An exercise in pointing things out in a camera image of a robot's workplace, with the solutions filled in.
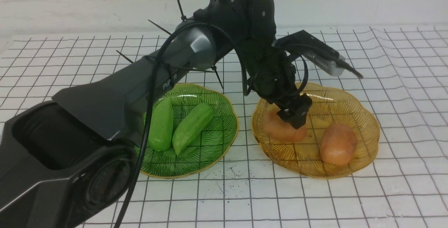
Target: cucumber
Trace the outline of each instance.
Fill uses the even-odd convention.
[[[215,112],[213,107],[206,103],[197,105],[179,124],[173,134],[173,148],[176,155],[189,146],[202,130],[211,122]]]
[[[163,152],[163,155],[168,156],[169,158],[175,158],[177,157],[185,157],[187,155],[190,155],[192,152],[195,152],[200,146],[201,146],[201,135],[198,135],[195,140],[192,141],[192,143],[187,146],[179,155],[176,155],[176,152],[174,151],[174,148],[171,147],[167,151]]]
[[[148,145],[154,151],[165,151],[171,147],[173,137],[174,111],[171,97],[161,101],[152,112]]]

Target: black robotic arm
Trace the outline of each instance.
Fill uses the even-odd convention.
[[[189,70],[206,70],[231,50],[241,63],[244,95],[254,91],[278,105],[280,117],[296,129],[312,105],[301,94],[305,61],[296,87],[296,58],[305,56],[331,75],[348,69],[362,78],[309,33],[276,39],[276,30],[273,0],[210,0],[157,51],[7,121],[0,144],[0,227],[74,228],[129,189],[120,223],[141,167],[153,103]]]

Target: potato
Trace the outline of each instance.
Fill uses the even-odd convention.
[[[262,128],[272,140],[278,142],[300,142],[307,136],[307,126],[299,129],[293,128],[289,123],[282,121],[277,115],[279,109],[266,112],[262,122]]]
[[[358,139],[350,126],[333,123],[323,134],[320,157],[327,164],[345,166],[352,160],[357,144]]]

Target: white table surface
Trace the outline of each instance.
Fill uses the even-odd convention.
[[[300,29],[279,29],[279,35]],[[310,67],[310,82],[342,88],[379,120],[373,164],[349,177],[314,180],[263,154],[251,132],[258,102],[243,97],[240,65],[217,65],[224,80],[183,81],[224,92],[240,119],[225,158],[179,180],[141,175],[122,228],[442,228],[448,223],[448,26],[309,28],[348,57],[365,78],[333,78]],[[90,83],[160,46],[162,33],[16,36],[1,53],[0,129],[62,88]],[[299,70],[303,69],[300,61]],[[111,228],[120,201],[79,228]]]

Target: yellow plate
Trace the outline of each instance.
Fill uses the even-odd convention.
[[[264,99],[258,102],[252,116],[252,132],[263,152],[286,169],[318,179],[345,177],[372,163],[378,153],[380,135],[379,123],[374,115],[354,96],[340,89],[308,83],[303,92],[312,99],[313,105],[308,112],[308,134],[298,143],[270,140],[261,124],[265,112],[276,106]],[[320,158],[318,144],[326,127],[333,122],[351,126],[358,137],[354,157],[346,166],[326,164]]]

